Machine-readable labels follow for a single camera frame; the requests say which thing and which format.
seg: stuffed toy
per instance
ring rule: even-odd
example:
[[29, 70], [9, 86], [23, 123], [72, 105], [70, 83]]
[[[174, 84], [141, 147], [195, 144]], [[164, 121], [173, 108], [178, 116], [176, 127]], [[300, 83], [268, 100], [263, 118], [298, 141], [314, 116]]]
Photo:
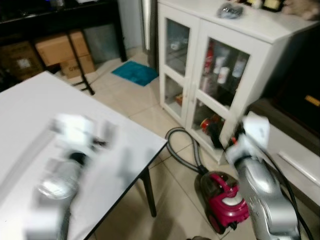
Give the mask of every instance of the stuffed toy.
[[317, 20], [320, 16], [318, 0], [285, 0], [282, 12], [302, 17], [304, 20]]

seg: tiled floor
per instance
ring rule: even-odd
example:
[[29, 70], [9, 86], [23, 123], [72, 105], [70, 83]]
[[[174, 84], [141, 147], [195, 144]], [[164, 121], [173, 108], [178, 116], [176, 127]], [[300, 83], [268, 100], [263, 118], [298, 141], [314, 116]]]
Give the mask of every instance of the tiled floor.
[[[147, 64], [147, 56], [143, 53], [131, 60]], [[179, 126], [159, 105], [159, 79], [145, 87], [138, 86], [111, 73], [121, 64], [119, 59], [111, 60], [101, 65], [95, 73], [87, 75], [96, 91], [93, 98], [161, 137], [169, 129]], [[175, 135], [172, 142], [181, 157], [193, 161], [191, 142], [185, 135]], [[235, 176], [228, 165], [218, 166], [202, 149], [200, 153], [204, 165], [210, 170], [221, 170]], [[235, 231], [228, 229], [223, 235], [216, 234], [206, 219], [194, 188], [197, 174], [177, 163], [166, 149], [151, 164], [150, 176], [157, 217], [151, 217], [143, 184], [138, 181], [107, 216], [92, 239], [186, 240], [194, 236], [211, 240], [256, 239], [250, 219], [238, 225]], [[307, 223], [317, 234], [315, 239], [320, 239], [319, 218], [308, 209], [303, 210], [308, 217]]]

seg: blue mat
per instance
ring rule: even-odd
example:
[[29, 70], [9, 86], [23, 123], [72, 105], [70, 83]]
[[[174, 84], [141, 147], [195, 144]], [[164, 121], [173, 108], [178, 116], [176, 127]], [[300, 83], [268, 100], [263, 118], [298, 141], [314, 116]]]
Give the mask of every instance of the blue mat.
[[134, 61], [126, 62], [112, 73], [143, 87], [158, 77], [158, 73], [151, 67]]

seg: black table leg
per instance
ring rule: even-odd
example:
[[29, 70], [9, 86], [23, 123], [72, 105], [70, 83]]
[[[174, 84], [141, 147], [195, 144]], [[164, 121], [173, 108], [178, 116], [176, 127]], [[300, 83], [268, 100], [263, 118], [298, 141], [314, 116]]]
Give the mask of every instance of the black table leg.
[[79, 66], [79, 70], [80, 70], [80, 73], [81, 73], [82, 82], [79, 82], [78, 84], [84, 83], [84, 84], [85, 84], [85, 88], [84, 88], [84, 89], [81, 89], [81, 90], [82, 90], [82, 91], [88, 90], [91, 95], [94, 95], [94, 94], [95, 94], [95, 91], [91, 88], [90, 84], [88, 83], [88, 80], [87, 80], [87, 78], [86, 78], [86, 76], [85, 76], [85, 72], [84, 72], [84, 70], [83, 70], [83, 68], [82, 68], [82, 66], [81, 66], [80, 60], [79, 60], [79, 58], [78, 58], [78, 54], [77, 54], [77, 52], [76, 52], [74, 43], [73, 43], [72, 40], [71, 40], [71, 37], [70, 37], [69, 32], [66, 33], [66, 36], [68, 37], [68, 41], [69, 41], [69, 43], [70, 43], [70, 46], [71, 46], [71, 49], [72, 49], [72, 52], [73, 52], [73, 55], [74, 55], [76, 64]]
[[113, 13], [113, 24], [114, 24], [116, 41], [119, 46], [121, 61], [125, 62], [128, 60], [128, 58], [127, 58], [126, 48], [124, 44], [124, 35], [122, 33], [122, 27], [121, 27], [120, 15], [119, 15], [119, 6], [117, 6], [117, 11], [114, 11]]
[[157, 216], [157, 209], [156, 209], [156, 204], [155, 204], [155, 199], [154, 199], [154, 193], [152, 191], [152, 186], [151, 186], [151, 179], [150, 179], [150, 174], [149, 174], [149, 168], [146, 167], [145, 170], [143, 170], [140, 179], [143, 181], [144, 184], [144, 189], [146, 193], [146, 198], [148, 199], [148, 204], [151, 212], [152, 217]]

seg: cardboard box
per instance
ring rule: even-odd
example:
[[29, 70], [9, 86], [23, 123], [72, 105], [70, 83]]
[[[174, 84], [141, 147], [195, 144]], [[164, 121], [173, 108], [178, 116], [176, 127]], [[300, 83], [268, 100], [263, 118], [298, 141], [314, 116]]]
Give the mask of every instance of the cardboard box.
[[[81, 31], [72, 32], [70, 37], [78, 57], [90, 54]], [[39, 39], [36, 41], [35, 47], [46, 66], [59, 64], [75, 58], [68, 37], [65, 34], [56, 34]]]
[[44, 71], [28, 41], [0, 47], [0, 64], [19, 80], [31, 78]]
[[[92, 73], [96, 70], [90, 55], [79, 57], [79, 60], [85, 74]], [[60, 66], [62, 72], [68, 79], [81, 75], [76, 59], [62, 62], [60, 63]]]

